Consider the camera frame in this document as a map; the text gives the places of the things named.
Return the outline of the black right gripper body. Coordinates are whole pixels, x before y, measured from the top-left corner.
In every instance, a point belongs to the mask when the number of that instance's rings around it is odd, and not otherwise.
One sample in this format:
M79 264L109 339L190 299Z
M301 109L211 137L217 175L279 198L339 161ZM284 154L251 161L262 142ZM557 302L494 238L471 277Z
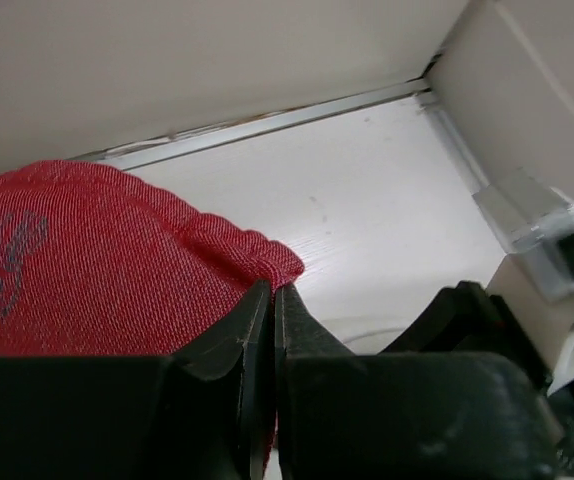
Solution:
M574 280L574 233L554 244ZM507 258L495 284L461 281L441 289L385 347L387 353L483 351L518 365L547 397L563 429L561 473L574 478L574 293L545 300Z

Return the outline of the red patterned pillowcase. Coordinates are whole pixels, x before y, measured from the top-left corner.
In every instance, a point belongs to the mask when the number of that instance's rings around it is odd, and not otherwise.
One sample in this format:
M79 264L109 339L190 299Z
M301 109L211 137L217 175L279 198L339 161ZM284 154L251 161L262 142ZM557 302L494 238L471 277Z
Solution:
M0 175L0 479L190 479L174 355L257 281L304 270L285 245L117 169Z

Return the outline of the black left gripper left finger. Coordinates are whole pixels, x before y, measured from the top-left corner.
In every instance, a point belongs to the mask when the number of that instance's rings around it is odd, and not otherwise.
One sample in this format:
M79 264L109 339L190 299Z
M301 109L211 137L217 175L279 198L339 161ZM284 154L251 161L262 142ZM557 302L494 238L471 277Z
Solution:
M273 437L271 287L179 350L173 440L190 479L261 479Z

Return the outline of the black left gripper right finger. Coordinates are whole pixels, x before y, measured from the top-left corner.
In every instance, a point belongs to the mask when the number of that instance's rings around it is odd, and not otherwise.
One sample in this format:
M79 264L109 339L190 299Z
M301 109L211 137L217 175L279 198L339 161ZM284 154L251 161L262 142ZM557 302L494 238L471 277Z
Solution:
M352 352L307 310L293 283L279 288L274 301L276 444L283 479L292 479L291 413L287 360L297 356L351 356Z

